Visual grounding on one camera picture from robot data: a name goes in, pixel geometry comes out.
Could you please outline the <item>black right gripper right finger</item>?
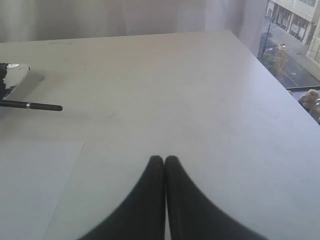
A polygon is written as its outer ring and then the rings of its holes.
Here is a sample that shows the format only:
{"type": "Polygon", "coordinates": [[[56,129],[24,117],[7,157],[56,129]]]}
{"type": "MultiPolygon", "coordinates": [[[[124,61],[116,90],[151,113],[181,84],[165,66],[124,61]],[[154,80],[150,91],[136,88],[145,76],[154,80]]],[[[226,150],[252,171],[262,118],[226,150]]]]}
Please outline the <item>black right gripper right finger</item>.
{"type": "Polygon", "coordinates": [[[191,180],[178,157],[164,163],[166,201],[172,240],[264,240],[213,204],[191,180]]]}

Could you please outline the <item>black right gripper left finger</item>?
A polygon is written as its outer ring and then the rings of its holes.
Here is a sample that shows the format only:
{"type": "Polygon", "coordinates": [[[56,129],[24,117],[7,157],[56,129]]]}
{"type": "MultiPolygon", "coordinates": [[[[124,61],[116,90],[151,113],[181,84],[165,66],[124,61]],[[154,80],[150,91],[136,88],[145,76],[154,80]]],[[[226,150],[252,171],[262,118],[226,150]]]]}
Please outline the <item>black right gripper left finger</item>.
{"type": "Polygon", "coordinates": [[[141,177],[125,200],[82,240],[163,240],[166,193],[164,161],[151,156],[141,177]]]}

